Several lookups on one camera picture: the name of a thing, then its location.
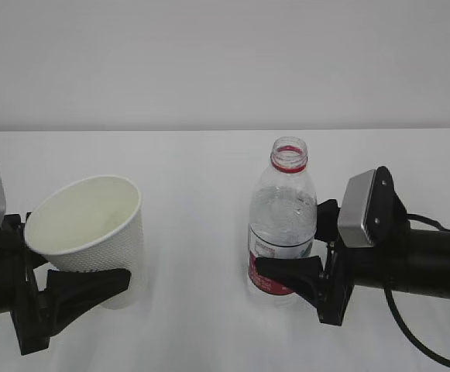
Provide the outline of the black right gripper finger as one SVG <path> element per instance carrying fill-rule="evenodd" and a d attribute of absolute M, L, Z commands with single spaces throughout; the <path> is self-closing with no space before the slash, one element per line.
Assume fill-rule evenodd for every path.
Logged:
<path fill-rule="evenodd" d="M 317 205 L 317 222 L 314 238 L 329 243 L 338 238 L 338 215 L 340 207 L 336 199 L 328 199 Z"/>
<path fill-rule="evenodd" d="M 255 265 L 260 276 L 289 288 L 312 306 L 319 305 L 323 279 L 319 256 L 288 260 L 258 257 Z"/>

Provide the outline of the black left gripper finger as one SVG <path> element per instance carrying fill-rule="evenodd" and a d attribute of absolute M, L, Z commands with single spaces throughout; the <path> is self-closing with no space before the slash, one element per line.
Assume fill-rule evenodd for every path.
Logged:
<path fill-rule="evenodd" d="M 118 268 L 92 272 L 49 270 L 40 292 L 49 337 L 56 336 L 95 306 L 129 287 L 131 272 Z"/>

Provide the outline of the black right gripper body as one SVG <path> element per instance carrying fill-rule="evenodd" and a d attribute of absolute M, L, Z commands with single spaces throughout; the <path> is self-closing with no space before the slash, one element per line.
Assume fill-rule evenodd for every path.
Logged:
<path fill-rule="evenodd" d="M 341 325 L 354 287 L 351 251 L 338 234 L 330 236 L 316 232 L 315 239 L 323 242 L 326 249 L 325 263 L 319 256 L 314 257 L 317 264 L 314 294 L 318 319 L 326 325 Z"/>

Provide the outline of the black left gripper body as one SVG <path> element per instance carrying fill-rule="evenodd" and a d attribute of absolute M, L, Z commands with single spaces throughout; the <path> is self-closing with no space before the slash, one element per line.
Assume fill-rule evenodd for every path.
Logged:
<path fill-rule="evenodd" d="M 11 315 L 20 353 L 28 355 L 47 349 L 50 335 L 34 274 L 46 260 L 26 246 L 24 227 L 19 214 L 6 215 L 0 227 L 0 314 Z"/>

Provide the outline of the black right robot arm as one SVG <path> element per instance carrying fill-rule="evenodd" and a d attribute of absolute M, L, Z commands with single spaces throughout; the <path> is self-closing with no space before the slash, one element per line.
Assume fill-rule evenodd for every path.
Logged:
<path fill-rule="evenodd" d="M 320 322 L 342 324 L 356 285 L 450 299 L 450 230 L 412 229 L 387 167 L 350 178 L 343 202 L 328 199 L 317 212 L 325 260 L 258 257 L 254 266 L 309 302 Z"/>

